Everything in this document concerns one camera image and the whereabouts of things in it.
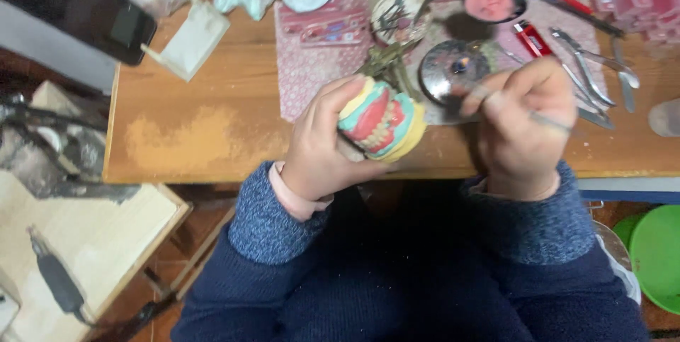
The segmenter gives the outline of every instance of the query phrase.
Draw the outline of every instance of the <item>blurred hand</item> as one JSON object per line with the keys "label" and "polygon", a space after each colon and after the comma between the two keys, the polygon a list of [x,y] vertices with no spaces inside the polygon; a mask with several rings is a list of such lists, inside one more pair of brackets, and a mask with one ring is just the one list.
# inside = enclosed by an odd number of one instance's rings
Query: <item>blurred hand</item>
{"label": "blurred hand", "polygon": [[375,160],[349,161],[336,150],[338,115],[364,84],[363,75],[330,82],[295,121],[281,178],[298,196],[316,201],[390,169]]}
{"label": "blurred hand", "polygon": [[544,57],[481,82],[489,95],[465,95],[461,113],[480,111],[480,153],[489,170],[488,193],[513,200],[547,199],[559,188],[556,167],[569,133],[531,118],[531,111],[572,128],[577,119],[571,80],[556,59]]}

